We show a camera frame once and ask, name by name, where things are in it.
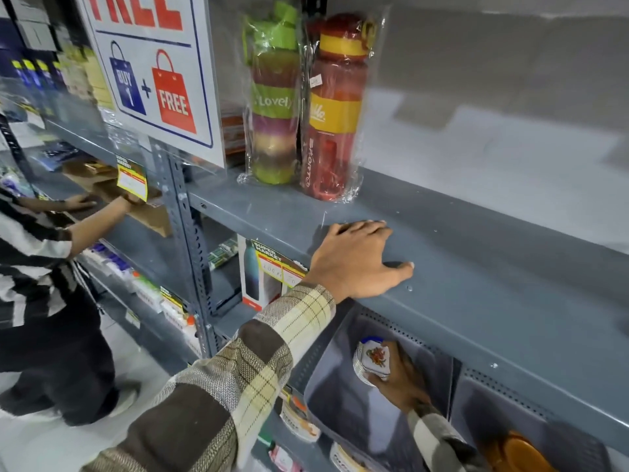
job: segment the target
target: black and white striped shirt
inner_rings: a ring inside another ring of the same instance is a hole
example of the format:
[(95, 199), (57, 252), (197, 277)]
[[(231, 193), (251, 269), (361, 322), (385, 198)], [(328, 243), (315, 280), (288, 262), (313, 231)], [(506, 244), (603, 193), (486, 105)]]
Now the black and white striped shirt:
[(61, 311), (77, 288), (70, 232), (0, 189), (0, 329)]

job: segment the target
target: black pants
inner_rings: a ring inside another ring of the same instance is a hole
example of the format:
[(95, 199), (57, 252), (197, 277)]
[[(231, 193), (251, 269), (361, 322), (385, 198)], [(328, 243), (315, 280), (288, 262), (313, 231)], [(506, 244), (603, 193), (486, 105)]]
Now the black pants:
[(83, 425), (114, 409), (114, 362), (98, 309), (80, 286), (66, 303), (52, 317), (0, 330), (0, 372), (22, 373), (0, 394), (6, 412), (54, 407), (68, 425)]

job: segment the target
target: red water bottle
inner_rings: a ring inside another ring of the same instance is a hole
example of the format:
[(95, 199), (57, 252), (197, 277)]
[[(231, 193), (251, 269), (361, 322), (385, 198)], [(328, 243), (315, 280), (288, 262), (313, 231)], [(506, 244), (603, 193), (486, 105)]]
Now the red water bottle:
[(343, 195), (351, 174), (373, 25), (360, 15), (344, 13), (322, 22), (319, 33), (319, 51), (310, 71), (301, 185), (309, 196), (333, 201)]

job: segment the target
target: person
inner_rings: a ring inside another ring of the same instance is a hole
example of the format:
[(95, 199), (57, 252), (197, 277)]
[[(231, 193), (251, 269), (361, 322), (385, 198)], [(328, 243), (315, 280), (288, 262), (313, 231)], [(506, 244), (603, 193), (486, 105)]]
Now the person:
[[(332, 225), (295, 288), (243, 324), (211, 359), (169, 380), (125, 440), (100, 452), (83, 472), (231, 470), (243, 466), (291, 370), (345, 298), (384, 293), (413, 275), (413, 264), (382, 264), (392, 230), (385, 222)], [(432, 472), (486, 471), (483, 459), (430, 405), (419, 373), (395, 344), (388, 383), (372, 378), (408, 415)]]
[(128, 196), (67, 229), (46, 212), (96, 205), (86, 195), (62, 202), (17, 198), (0, 189), (0, 372), (20, 372), (0, 394), (0, 415), (68, 425), (119, 414), (137, 388), (117, 389), (100, 315), (71, 259), (93, 245), (134, 205)]

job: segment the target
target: blue shopping bag icon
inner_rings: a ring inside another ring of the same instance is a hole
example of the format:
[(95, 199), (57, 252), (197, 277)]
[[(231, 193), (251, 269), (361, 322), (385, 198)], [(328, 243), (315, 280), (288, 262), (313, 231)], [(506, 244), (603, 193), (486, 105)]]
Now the blue shopping bag icon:
[[(114, 54), (114, 46), (120, 51), (121, 60), (117, 59)], [(111, 42), (111, 68), (114, 71), (114, 78), (116, 79), (116, 85), (118, 86), (118, 92), (120, 93), (120, 100), (122, 105), (128, 109), (132, 109), (140, 114), (146, 114), (144, 110), (144, 104), (140, 97), (140, 90), (138, 84), (133, 76), (133, 70), (131, 69), (131, 63), (124, 59), (120, 46), (115, 42)]]

